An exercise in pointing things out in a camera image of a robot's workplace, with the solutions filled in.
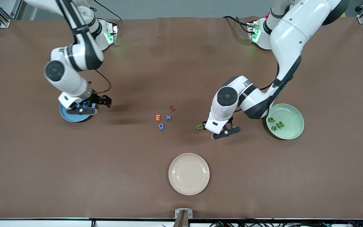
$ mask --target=cable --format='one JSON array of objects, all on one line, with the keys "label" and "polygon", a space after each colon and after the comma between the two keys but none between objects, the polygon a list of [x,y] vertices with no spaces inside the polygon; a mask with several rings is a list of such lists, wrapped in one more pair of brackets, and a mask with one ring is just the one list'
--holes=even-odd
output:
[{"label": "cable", "polygon": [[95,69],[95,71],[97,72],[97,73],[99,73],[106,81],[107,81],[107,83],[108,83],[108,89],[106,89],[106,90],[103,90],[103,91],[98,91],[98,92],[94,92],[94,94],[100,94],[100,93],[104,93],[104,92],[107,92],[107,91],[109,91],[110,89],[111,89],[111,83],[110,83],[110,81],[105,77],[105,75],[103,75],[101,72],[99,72],[97,69]]},{"label": "cable", "polygon": [[236,17],[236,20],[238,20],[238,23],[239,23],[240,27],[241,27],[241,28],[242,28],[245,32],[250,33],[250,34],[255,34],[255,32],[250,32],[250,31],[246,30],[246,29],[242,26],[242,23],[240,22],[240,20],[239,20],[239,18],[238,18],[238,17]]},{"label": "cable", "polygon": [[311,223],[309,223],[307,221],[302,221],[302,222],[299,222],[299,224],[297,222],[288,222],[288,223],[283,224],[282,227],[285,227],[287,224],[293,224],[293,225],[290,225],[289,227],[301,227],[301,226],[310,226],[310,227],[318,226],[319,227],[319,226],[321,226],[318,223],[311,224]]},{"label": "cable", "polygon": [[224,16],[224,17],[222,17],[222,18],[229,18],[229,19],[234,20],[236,23],[240,23],[241,25],[246,25],[246,26],[247,26],[247,24],[242,23],[242,22],[240,22],[240,21],[237,21],[235,18],[233,18],[233,17],[231,17],[231,16]]},{"label": "cable", "polygon": [[[279,85],[278,87],[284,87],[288,82],[290,82],[292,79],[293,79],[294,77],[292,76],[291,77],[291,79],[288,79],[287,81],[285,81],[285,82],[283,82],[281,85]],[[268,103],[267,103],[267,115],[265,116],[265,117],[267,117],[268,116],[268,114],[270,113],[270,105],[271,105],[271,97],[272,97],[272,95],[270,96],[270,99],[268,100]]]},{"label": "cable", "polygon": [[265,223],[263,223],[263,221],[257,220],[257,219],[250,219],[252,222],[254,222],[254,224],[252,224],[251,226],[248,226],[245,224],[246,227],[253,227],[255,225],[258,225],[260,227],[263,227],[261,224],[266,225]]},{"label": "cable", "polygon": [[123,20],[121,17],[119,17],[117,14],[113,13],[111,10],[106,8],[104,5],[100,4],[98,1],[94,0],[98,5],[102,6],[103,8],[107,9],[110,13],[112,13],[114,16],[118,17],[120,20]]},{"label": "cable", "polygon": [[255,20],[249,21],[249,22],[247,22],[247,23],[242,23],[242,22],[239,20],[239,18],[238,18],[238,17],[233,18],[233,17],[231,17],[231,16],[224,16],[223,18],[229,18],[229,19],[232,19],[234,22],[238,23],[238,24],[240,25],[240,27],[241,27],[241,28],[242,28],[245,32],[250,33],[250,34],[254,34],[254,32],[250,32],[250,31],[246,30],[246,29],[243,27],[243,25],[244,25],[244,26],[247,26],[247,23],[251,23],[251,22],[253,22],[253,21],[255,21]]},{"label": "cable", "polygon": [[85,2],[85,4],[87,4],[87,5],[89,6],[89,8],[90,8],[92,11],[94,11],[94,12],[97,12],[97,11],[98,11],[96,8],[93,8],[92,6],[90,6],[90,5],[89,5],[89,3],[88,3],[86,0],[84,0],[84,2]]},{"label": "cable", "polygon": [[271,222],[269,222],[269,221],[266,221],[266,220],[263,220],[263,224],[265,225],[265,223],[268,223],[268,224],[270,224],[271,225],[271,227],[274,227],[274,224],[272,224]]},{"label": "cable", "polygon": [[328,224],[328,225],[329,225],[329,226],[332,226],[332,225],[334,225],[337,221],[338,221],[338,220],[336,220],[336,221],[334,221],[333,223]]},{"label": "cable", "polygon": [[260,90],[264,90],[264,89],[269,88],[269,87],[271,86],[271,84],[272,84],[272,82],[271,82],[269,85],[267,85],[266,87],[263,87],[263,88],[262,88],[262,89],[260,89]]}]

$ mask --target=black cable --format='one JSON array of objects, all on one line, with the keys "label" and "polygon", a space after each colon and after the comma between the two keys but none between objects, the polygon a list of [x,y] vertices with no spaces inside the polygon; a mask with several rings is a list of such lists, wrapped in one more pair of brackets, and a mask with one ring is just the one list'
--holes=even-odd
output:
[{"label": "black cable", "polygon": [[269,85],[267,85],[266,87],[263,87],[262,89],[260,89],[260,90],[264,90],[264,89],[267,89],[267,88],[269,88],[270,86],[271,86],[271,84],[272,83],[270,83]]},{"label": "black cable", "polygon": [[264,224],[264,225],[266,225],[266,226],[268,226],[268,225],[267,225],[267,224],[265,224],[265,223],[268,223],[268,224],[270,224],[270,225],[271,225],[271,227],[274,227],[274,224],[272,224],[272,223],[271,223],[271,222],[269,222],[269,221],[263,220],[263,222],[264,222],[263,224]]},{"label": "black cable", "polygon": [[247,26],[247,23],[251,23],[251,22],[253,22],[253,21],[255,21],[255,20],[249,21],[249,22],[247,22],[247,23],[242,23],[242,22],[239,20],[239,18],[238,18],[238,17],[233,18],[233,17],[231,17],[231,16],[224,16],[223,18],[229,18],[229,19],[232,19],[234,22],[238,23],[238,24],[240,25],[240,27],[241,27],[241,28],[242,28],[245,32],[250,33],[250,34],[254,34],[254,32],[250,32],[250,31],[246,30],[246,29],[243,27],[243,25],[244,25],[244,26]]},{"label": "black cable", "polygon": [[357,222],[357,225],[360,227],[363,227],[363,222],[359,221],[359,222]]},{"label": "black cable", "polygon": [[241,28],[242,28],[245,32],[250,33],[250,34],[255,34],[255,32],[250,32],[250,31],[246,30],[246,29],[243,27],[242,22],[240,22],[240,20],[239,20],[239,18],[238,18],[238,17],[236,17],[236,20],[238,20],[238,23],[239,23],[240,27],[241,27]]},{"label": "black cable", "polygon": [[[226,222],[226,224],[229,225],[230,227],[235,227],[232,223]],[[236,221],[236,224],[238,224],[238,227],[244,227],[242,223],[240,223],[239,221]]]},{"label": "black cable", "polygon": [[283,225],[283,227],[285,226],[285,225],[287,225],[287,224],[294,224],[294,225],[290,225],[289,227],[301,227],[301,226],[310,226],[310,227],[315,227],[315,226],[320,226],[320,224],[317,224],[317,223],[315,223],[315,224],[311,224],[311,223],[309,223],[309,222],[306,222],[306,221],[302,221],[302,222],[299,222],[299,224],[298,223],[295,223],[295,222],[293,222],[293,223],[285,223],[284,225]]},{"label": "black cable", "polygon": [[329,226],[334,225],[338,220],[334,221],[333,223],[329,224]]},{"label": "black cable", "polygon": [[105,75],[103,75],[101,72],[99,72],[97,69],[95,69],[95,71],[97,72],[97,73],[99,73],[106,81],[107,81],[107,83],[108,83],[108,89],[106,89],[106,90],[103,90],[103,91],[98,91],[98,92],[94,92],[94,94],[100,94],[100,93],[104,93],[104,92],[107,92],[107,91],[109,91],[110,89],[111,89],[111,83],[110,83],[110,81],[105,77]]},{"label": "black cable", "polygon": [[242,22],[240,22],[240,21],[237,21],[235,18],[233,18],[233,17],[231,17],[231,16],[224,16],[224,17],[222,17],[222,18],[229,18],[229,19],[234,20],[236,23],[240,23],[241,25],[246,25],[246,26],[247,26],[247,24],[242,23]]},{"label": "black cable", "polygon": [[[285,82],[283,82],[281,85],[279,85],[279,87],[283,87],[283,86],[285,86],[286,85],[286,83],[288,83],[288,82],[290,82],[292,79],[293,79],[294,77],[292,76],[291,77],[291,79],[289,79],[289,80],[287,80],[287,81],[285,81]],[[271,105],[271,96],[270,96],[270,99],[268,100],[268,103],[267,103],[267,116],[268,116],[268,114],[270,113],[270,105]]]},{"label": "black cable", "polygon": [[112,13],[114,16],[118,17],[120,20],[123,20],[121,17],[119,17],[117,14],[113,13],[111,10],[106,8],[104,5],[100,4],[98,1],[94,0],[98,5],[102,6],[103,8],[107,9],[110,13]]},{"label": "black cable", "polygon": [[257,225],[258,223],[254,223],[254,224],[252,224],[251,226],[249,226],[249,227],[253,227],[253,226],[255,226],[255,225]]}]

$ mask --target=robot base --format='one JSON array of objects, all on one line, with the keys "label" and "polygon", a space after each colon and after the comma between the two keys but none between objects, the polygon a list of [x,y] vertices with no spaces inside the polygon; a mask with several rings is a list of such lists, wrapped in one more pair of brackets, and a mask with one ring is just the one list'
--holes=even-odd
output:
[{"label": "robot base", "polygon": [[102,30],[95,38],[101,51],[106,50],[111,44],[116,44],[117,24],[107,22],[103,19],[97,19],[102,25]]},{"label": "robot base", "polygon": [[270,35],[265,32],[263,24],[266,20],[265,17],[260,20],[254,21],[253,24],[248,26],[248,30],[255,32],[255,34],[249,33],[249,40],[258,45],[261,49],[271,50]]}]

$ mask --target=floor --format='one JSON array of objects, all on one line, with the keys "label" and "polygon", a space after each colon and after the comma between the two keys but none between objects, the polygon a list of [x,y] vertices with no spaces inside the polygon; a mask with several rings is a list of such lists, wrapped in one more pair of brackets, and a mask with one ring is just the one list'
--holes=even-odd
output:
[{"label": "floor", "polygon": [[[123,19],[154,19],[157,17],[223,17],[232,15],[237,17],[259,16],[262,17],[269,12],[270,6],[264,0],[235,0],[214,3],[211,0],[98,0],[99,3],[111,9]],[[97,9],[96,17],[115,18],[96,2],[89,3]],[[355,17],[356,6],[363,4],[363,0],[350,0],[349,7],[345,12],[347,17]],[[62,20],[62,16],[37,9],[36,14],[33,7],[23,7],[22,19],[29,20]]]}]

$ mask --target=blue plate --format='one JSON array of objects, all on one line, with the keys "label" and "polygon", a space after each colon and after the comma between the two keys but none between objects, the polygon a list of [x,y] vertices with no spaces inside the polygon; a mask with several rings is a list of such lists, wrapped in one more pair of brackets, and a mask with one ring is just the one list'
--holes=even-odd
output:
[{"label": "blue plate", "polygon": [[[95,108],[96,103],[92,103],[92,108]],[[60,114],[61,117],[69,122],[82,122],[86,119],[90,118],[91,115],[70,115],[66,112],[66,109],[63,105],[60,104]]]}]

